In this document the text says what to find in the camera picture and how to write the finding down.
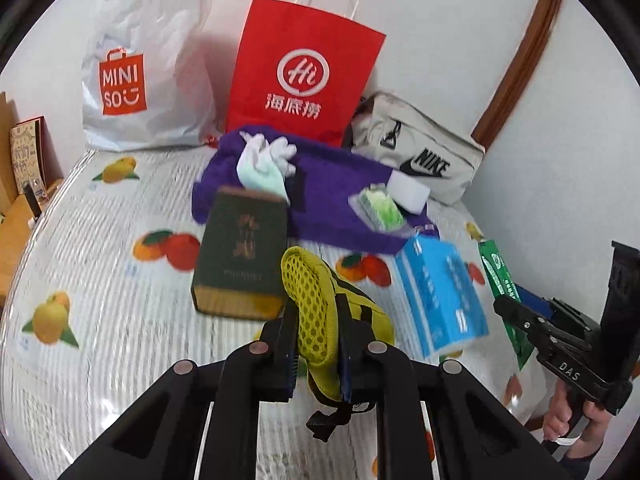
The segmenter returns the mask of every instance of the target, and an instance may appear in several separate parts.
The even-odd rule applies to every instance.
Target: nike bag
[[[339,147],[384,34],[349,18],[253,0],[238,50],[226,131],[265,124]]]
[[[212,0],[103,0],[82,60],[89,148],[200,144],[214,101],[194,35]]]
[[[451,205],[462,197],[482,162],[484,147],[385,92],[370,97],[362,109],[371,111],[351,122],[353,153],[414,176],[442,203]]]

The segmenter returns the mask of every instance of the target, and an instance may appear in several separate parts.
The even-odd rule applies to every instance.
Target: white glove
[[[269,146],[262,134],[252,137],[246,132],[240,132],[240,135],[246,141],[236,166],[240,183],[247,189],[267,191],[281,196],[289,203],[284,177],[296,171],[288,162],[295,155],[296,147],[289,144],[284,137],[276,139]]]
[[[278,137],[269,146],[269,151],[284,178],[296,174],[296,167],[289,163],[289,160],[298,152],[295,144],[289,144],[286,137]]]

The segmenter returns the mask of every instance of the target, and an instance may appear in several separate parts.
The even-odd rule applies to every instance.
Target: green packet
[[[520,301],[520,296],[516,290],[515,283],[511,279],[509,269],[504,264],[504,260],[498,252],[498,247],[495,245],[494,240],[486,240],[478,244],[480,251],[480,257],[487,277],[489,278],[489,284],[491,285],[491,291],[494,294],[494,298],[497,298],[501,294],[507,294],[514,300]],[[513,326],[508,322],[504,322],[504,327],[507,331],[507,335],[511,340],[514,352],[518,358],[518,367],[522,370],[531,353],[534,346],[527,339],[527,334],[519,328]]]

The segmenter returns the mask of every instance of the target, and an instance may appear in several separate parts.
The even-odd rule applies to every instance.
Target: yellow mesh shoe
[[[289,248],[282,256],[282,283],[300,312],[298,352],[306,359],[308,380],[330,400],[340,402],[338,378],[338,313],[335,295],[345,294],[351,317],[361,319],[371,312],[376,339],[394,343],[394,329],[388,316],[369,296],[345,282],[322,258],[303,249]]]

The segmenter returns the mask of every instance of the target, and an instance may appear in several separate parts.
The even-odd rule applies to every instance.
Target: nike logo
[[[443,178],[442,173],[451,165],[442,157],[425,149],[420,155],[400,164],[399,170],[409,176],[431,176]]]

